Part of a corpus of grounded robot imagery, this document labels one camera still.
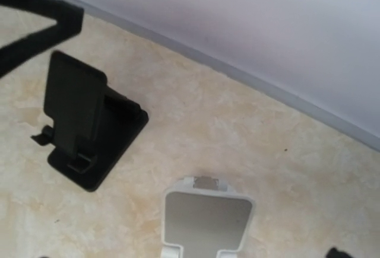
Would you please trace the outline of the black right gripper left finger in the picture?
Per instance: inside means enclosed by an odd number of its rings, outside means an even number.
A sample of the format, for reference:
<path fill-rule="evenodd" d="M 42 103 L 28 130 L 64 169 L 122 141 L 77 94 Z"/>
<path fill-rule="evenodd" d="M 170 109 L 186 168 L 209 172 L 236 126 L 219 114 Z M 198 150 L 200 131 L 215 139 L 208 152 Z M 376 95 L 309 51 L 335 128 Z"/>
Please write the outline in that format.
<path fill-rule="evenodd" d="M 1 77 L 40 53 L 79 35 L 82 30 L 84 10 L 63 0 L 1 0 L 1 5 L 56 21 L 53 26 L 1 48 Z"/>

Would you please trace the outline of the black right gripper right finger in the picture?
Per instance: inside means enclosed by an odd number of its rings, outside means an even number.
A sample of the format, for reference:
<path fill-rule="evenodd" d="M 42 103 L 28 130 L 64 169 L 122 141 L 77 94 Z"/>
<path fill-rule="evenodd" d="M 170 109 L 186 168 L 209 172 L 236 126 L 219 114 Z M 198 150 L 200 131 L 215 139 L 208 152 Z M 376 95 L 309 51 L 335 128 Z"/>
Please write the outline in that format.
<path fill-rule="evenodd" d="M 352 258 L 352 256 L 345 251 L 341 251 L 333 247 L 329 249 L 328 253 L 326 254 L 326 258 Z"/>

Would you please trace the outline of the white folding phone stand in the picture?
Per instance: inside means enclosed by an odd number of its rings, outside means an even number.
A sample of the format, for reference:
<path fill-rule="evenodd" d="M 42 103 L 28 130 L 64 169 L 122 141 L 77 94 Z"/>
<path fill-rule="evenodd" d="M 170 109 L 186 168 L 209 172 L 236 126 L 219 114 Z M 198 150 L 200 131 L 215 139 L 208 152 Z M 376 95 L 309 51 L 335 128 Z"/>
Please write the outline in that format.
<path fill-rule="evenodd" d="M 161 257 L 237 257 L 256 203 L 228 182 L 184 177 L 162 200 Z"/>

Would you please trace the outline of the black folding phone stand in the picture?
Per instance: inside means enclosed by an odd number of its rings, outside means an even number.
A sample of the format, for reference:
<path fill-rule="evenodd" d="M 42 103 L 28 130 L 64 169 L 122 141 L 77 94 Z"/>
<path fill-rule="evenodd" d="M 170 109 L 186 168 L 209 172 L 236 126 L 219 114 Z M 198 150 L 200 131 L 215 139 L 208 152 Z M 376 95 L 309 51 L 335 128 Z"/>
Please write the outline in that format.
<path fill-rule="evenodd" d="M 44 113 L 53 120 L 32 138 L 52 144 L 48 163 L 88 192 L 98 189 L 148 123 L 141 106 L 110 88 L 104 72 L 54 51 Z"/>

